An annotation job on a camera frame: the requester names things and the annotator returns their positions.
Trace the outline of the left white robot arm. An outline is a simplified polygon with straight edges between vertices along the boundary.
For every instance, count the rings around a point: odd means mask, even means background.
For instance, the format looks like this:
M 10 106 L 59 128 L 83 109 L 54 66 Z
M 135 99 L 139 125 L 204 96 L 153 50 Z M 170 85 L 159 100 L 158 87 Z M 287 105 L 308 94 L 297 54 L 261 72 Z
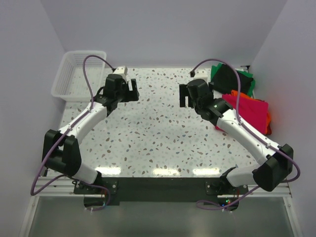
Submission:
M 85 183 L 92 194 L 102 189 L 102 175 L 89 167 L 81 157 L 79 146 L 85 136 L 107 118 L 119 103 L 139 100 L 136 79 L 127 82 L 122 75 L 109 74 L 101 94 L 69 124 L 59 130 L 48 130 L 44 136 L 42 161 L 48 169 Z

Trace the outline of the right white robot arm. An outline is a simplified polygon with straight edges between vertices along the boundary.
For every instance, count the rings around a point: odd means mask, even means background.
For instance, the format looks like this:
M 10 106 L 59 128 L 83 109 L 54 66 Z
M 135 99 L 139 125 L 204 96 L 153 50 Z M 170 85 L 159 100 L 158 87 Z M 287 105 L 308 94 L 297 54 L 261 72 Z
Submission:
M 189 106 L 203 120 L 231 135 L 256 160 L 256 164 L 239 168 L 232 167 L 221 175 L 220 189 L 231 194 L 239 186 L 257 185 L 271 192 L 293 169 L 293 149 L 280 146 L 237 116 L 231 104 L 222 98 L 214 98 L 211 84 L 195 79 L 179 86 L 180 107 Z

